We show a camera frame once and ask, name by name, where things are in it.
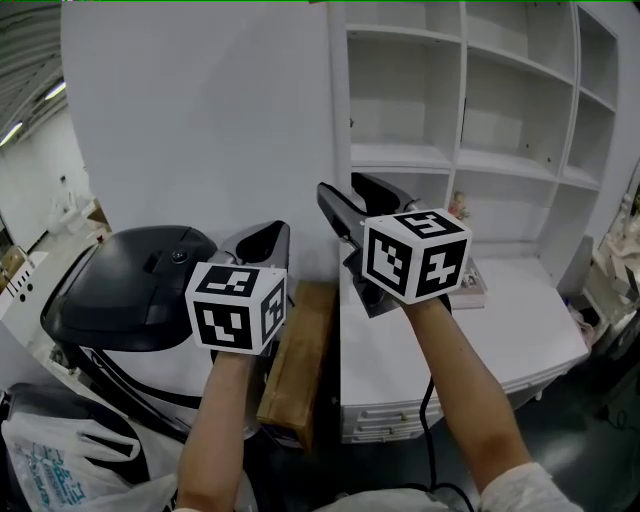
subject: human arm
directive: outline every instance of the human arm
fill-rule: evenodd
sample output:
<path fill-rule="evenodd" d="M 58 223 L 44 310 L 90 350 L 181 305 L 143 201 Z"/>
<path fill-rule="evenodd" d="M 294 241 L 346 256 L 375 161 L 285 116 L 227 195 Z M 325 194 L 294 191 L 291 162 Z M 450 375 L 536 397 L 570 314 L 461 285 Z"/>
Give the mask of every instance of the human arm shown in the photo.
<path fill-rule="evenodd" d="M 502 387 L 439 299 L 403 306 L 478 490 L 531 462 Z"/>
<path fill-rule="evenodd" d="M 178 508 L 231 512 L 242 476 L 251 358 L 219 352 L 178 470 Z"/>

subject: white plastic bag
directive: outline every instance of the white plastic bag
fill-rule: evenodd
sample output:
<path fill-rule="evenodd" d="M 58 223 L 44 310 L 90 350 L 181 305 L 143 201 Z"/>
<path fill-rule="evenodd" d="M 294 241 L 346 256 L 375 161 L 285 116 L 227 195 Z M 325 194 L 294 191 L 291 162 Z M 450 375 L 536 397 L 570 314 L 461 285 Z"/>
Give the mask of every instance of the white plastic bag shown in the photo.
<path fill-rule="evenodd" d="M 33 512 L 162 512 L 177 489 L 173 472 L 132 486 L 113 471 L 86 460 L 130 461 L 141 449 L 137 439 L 116 434 L 93 420 L 15 413 L 2 424 L 2 436 Z M 87 436 L 126 446 L 129 455 Z"/>

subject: ceiling light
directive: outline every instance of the ceiling light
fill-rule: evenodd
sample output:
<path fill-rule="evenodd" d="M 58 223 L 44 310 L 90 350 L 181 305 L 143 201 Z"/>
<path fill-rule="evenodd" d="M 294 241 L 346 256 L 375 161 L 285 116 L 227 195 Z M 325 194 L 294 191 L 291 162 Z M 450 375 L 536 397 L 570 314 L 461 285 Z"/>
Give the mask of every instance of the ceiling light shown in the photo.
<path fill-rule="evenodd" d="M 62 91 L 64 91 L 67 87 L 67 83 L 66 82 L 62 82 L 58 85 L 56 85 L 53 89 L 51 89 L 49 91 L 49 94 L 47 94 L 44 99 L 45 100 L 50 100 L 51 98 L 53 98 L 54 96 L 56 96 L 57 94 L 61 93 Z"/>
<path fill-rule="evenodd" d="M 16 133 L 20 128 L 22 128 L 22 123 L 18 123 L 17 125 L 15 125 L 13 128 L 11 128 L 11 130 L 9 131 L 9 133 L 7 133 L 7 136 L 2 139 L 2 142 L 0 142 L 0 146 L 4 146 L 7 141 L 13 137 L 13 134 Z"/>

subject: white shirt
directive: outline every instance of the white shirt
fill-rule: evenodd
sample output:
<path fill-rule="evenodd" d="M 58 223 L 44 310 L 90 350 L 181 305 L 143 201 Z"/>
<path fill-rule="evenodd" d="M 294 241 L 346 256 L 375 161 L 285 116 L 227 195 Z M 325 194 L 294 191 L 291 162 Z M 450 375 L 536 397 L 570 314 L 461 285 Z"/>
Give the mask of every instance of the white shirt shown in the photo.
<path fill-rule="evenodd" d="M 443 512 L 446 505 L 415 489 L 370 491 L 347 496 L 316 512 Z M 483 512 L 581 512 L 536 463 L 524 464 L 500 475 L 483 491 Z M 179 509 L 175 512 L 198 512 Z"/>

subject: white cube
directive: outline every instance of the white cube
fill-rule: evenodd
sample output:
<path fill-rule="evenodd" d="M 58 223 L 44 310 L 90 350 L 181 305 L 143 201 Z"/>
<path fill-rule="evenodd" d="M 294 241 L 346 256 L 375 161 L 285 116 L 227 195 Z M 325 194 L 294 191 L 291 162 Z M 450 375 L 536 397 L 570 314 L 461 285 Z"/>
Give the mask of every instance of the white cube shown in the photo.
<path fill-rule="evenodd" d="M 371 217 L 362 275 L 414 304 L 460 287 L 470 246 L 471 230 L 443 209 Z"/>
<path fill-rule="evenodd" d="M 287 271 L 198 263 L 185 298 L 196 344 L 260 354 L 287 315 Z"/>

